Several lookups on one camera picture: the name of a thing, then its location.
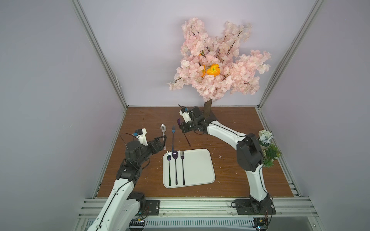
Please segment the purple spoon thin handle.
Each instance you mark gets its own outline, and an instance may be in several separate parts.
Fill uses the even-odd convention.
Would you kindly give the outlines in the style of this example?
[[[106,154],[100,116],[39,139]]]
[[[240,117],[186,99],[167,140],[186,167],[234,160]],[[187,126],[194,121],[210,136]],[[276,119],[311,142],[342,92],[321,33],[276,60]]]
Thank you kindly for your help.
[[[190,142],[189,142],[189,140],[188,140],[188,138],[187,138],[187,136],[186,136],[186,133],[185,133],[184,127],[183,127],[183,125],[182,125],[181,118],[178,118],[178,119],[177,119],[177,124],[178,124],[178,126],[179,126],[180,130],[182,131],[182,133],[183,133],[183,135],[184,135],[184,137],[185,137],[185,139],[186,139],[186,141],[187,141],[187,143],[188,143],[189,147],[191,147],[191,144],[190,144]]]

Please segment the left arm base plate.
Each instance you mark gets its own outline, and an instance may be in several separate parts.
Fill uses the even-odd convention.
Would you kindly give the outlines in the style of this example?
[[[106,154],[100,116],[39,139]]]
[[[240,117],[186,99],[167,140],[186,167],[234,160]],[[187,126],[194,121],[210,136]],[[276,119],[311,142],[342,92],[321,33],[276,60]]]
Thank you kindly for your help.
[[[160,200],[146,200],[145,204],[139,209],[137,216],[158,216],[160,213]]]

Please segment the dark purple fork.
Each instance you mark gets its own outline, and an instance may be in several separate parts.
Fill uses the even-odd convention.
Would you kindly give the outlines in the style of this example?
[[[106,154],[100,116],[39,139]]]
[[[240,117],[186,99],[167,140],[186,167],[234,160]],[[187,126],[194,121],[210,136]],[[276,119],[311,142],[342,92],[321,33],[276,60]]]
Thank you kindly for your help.
[[[185,185],[186,181],[185,181],[185,169],[184,169],[184,159],[185,159],[185,152],[184,151],[181,151],[180,152],[180,158],[182,160],[182,183],[183,185]]]

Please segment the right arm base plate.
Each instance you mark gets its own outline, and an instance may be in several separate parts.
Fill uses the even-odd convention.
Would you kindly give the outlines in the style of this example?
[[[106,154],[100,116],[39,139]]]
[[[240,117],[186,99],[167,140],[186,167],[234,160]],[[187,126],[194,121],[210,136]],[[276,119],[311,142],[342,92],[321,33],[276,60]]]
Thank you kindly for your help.
[[[231,206],[237,210],[238,215],[275,215],[276,210],[272,200],[266,198],[259,202],[255,199],[236,199]]]

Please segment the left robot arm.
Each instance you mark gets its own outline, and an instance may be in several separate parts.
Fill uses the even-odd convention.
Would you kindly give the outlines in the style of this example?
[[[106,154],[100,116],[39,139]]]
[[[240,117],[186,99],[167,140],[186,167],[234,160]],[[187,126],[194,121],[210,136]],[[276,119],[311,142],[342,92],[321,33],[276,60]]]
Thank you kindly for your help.
[[[89,231],[125,231],[140,213],[146,211],[145,196],[134,188],[141,176],[143,164],[164,149],[165,135],[147,141],[145,135],[137,135],[126,144],[125,158],[119,167],[113,189]]]

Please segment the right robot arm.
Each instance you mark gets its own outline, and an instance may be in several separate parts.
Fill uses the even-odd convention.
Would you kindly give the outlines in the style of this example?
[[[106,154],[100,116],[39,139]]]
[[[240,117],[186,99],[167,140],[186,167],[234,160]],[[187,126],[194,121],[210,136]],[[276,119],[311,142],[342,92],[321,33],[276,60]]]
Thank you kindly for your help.
[[[252,133],[237,132],[221,124],[211,112],[206,117],[198,107],[181,107],[179,112],[184,121],[179,124],[183,133],[200,131],[217,137],[236,150],[239,166],[246,172],[250,195],[249,199],[234,201],[239,214],[276,214],[273,199],[267,192],[263,176],[263,151],[256,136]]]

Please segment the dark purple spoon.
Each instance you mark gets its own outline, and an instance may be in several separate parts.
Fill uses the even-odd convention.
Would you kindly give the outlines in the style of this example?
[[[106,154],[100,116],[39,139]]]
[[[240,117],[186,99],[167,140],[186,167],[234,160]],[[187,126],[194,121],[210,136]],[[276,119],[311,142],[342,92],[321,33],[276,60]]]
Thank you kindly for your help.
[[[173,151],[172,157],[175,160],[175,185],[178,185],[178,176],[177,176],[177,158],[178,158],[178,152]]]

